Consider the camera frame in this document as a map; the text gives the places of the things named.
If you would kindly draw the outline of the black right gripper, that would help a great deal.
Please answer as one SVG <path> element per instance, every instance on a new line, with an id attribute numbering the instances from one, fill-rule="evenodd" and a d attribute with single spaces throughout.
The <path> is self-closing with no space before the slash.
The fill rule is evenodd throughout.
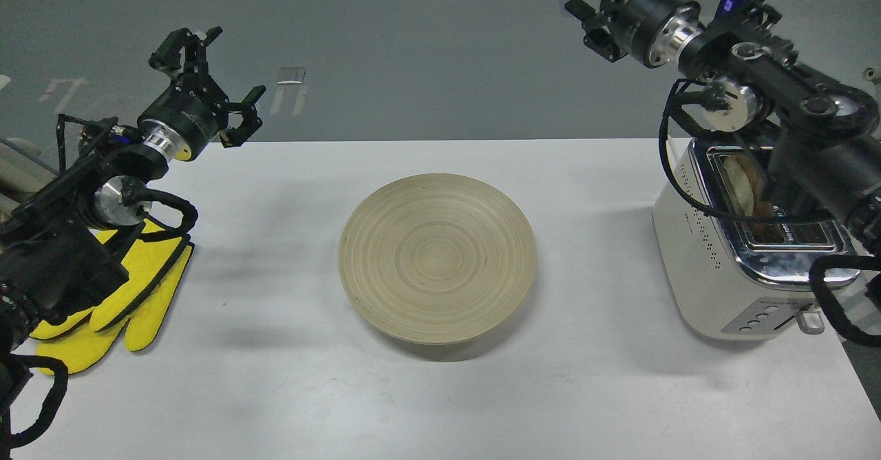
<path id="1" fill-rule="evenodd" d="M 656 68 L 671 60 L 674 32 L 698 23 L 701 5 L 695 0 L 600 0 L 600 9 L 608 17 L 583 0 L 564 2 L 564 11 L 581 23 L 583 45 L 611 63 L 628 54 Z"/>

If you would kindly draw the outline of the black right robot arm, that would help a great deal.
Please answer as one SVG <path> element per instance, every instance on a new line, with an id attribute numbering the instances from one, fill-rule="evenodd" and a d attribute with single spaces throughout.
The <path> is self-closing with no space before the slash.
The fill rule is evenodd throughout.
<path id="1" fill-rule="evenodd" d="M 879 106 L 868 93 L 797 59 L 773 34 L 781 14 L 767 0 L 719 0 L 713 21 L 695 0 L 569 0 L 564 11 L 605 61 L 626 57 L 683 75 L 661 115 L 703 139 L 765 138 L 773 152 L 764 194 L 785 222 L 837 220 L 879 254 Z"/>

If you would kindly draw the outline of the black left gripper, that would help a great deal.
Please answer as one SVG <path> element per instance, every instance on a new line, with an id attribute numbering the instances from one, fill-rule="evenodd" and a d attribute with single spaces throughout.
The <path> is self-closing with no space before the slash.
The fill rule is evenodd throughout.
<path id="1" fill-rule="evenodd" d="M 256 103 L 266 86 L 252 87 L 242 101 L 229 102 L 209 73 L 206 49 L 222 33 L 214 27 L 202 39 L 190 29 L 174 30 L 151 53 L 150 67 L 172 81 L 138 117 L 136 127 L 145 136 L 159 133 L 173 143 L 168 160 L 195 160 L 217 134 L 223 147 L 240 147 L 262 127 Z M 236 127 L 227 127 L 230 114 L 240 117 Z"/>

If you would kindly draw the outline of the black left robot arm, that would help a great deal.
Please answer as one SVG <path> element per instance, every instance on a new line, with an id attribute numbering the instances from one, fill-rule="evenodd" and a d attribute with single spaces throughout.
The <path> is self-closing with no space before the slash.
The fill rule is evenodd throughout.
<path id="1" fill-rule="evenodd" d="M 242 146 L 261 126 L 265 87 L 233 101 L 210 75 L 206 51 L 222 33 L 170 32 L 149 65 L 168 87 L 135 125 L 59 114 L 58 175 L 2 225 L 2 351 L 41 322 L 58 324 L 98 305 L 128 281 L 122 261 L 136 240 L 186 235 L 198 220 L 188 200 L 149 187 L 170 162 L 189 162 L 215 139 Z"/>

